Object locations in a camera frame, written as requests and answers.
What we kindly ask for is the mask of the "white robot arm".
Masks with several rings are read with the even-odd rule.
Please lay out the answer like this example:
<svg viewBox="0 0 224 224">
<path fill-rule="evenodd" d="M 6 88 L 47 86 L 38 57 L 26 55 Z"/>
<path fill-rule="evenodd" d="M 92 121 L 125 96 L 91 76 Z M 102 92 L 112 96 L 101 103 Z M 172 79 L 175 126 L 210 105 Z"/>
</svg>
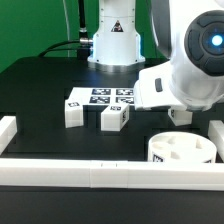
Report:
<svg viewBox="0 0 224 224">
<path fill-rule="evenodd" d="M 90 67 L 126 72 L 145 62 L 135 6 L 136 0 L 99 0 Z M 135 107 L 206 111 L 224 98 L 224 0 L 151 0 L 150 19 L 167 61 L 139 72 Z"/>
</svg>

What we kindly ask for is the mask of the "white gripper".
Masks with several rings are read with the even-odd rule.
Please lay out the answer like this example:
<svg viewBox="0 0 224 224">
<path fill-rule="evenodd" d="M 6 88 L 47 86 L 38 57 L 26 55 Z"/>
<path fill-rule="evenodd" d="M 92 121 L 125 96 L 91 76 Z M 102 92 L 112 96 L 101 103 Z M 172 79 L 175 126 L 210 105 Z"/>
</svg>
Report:
<svg viewBox="0 0 224 224">
<path fill-rule="evenodd" d="M 134 84 L 135 109 L 172 108 L 184 111 L 186 106 L 170 90 L 170 78 L 171 65 L 169 63 L 142 69 Z"/>
</svg>

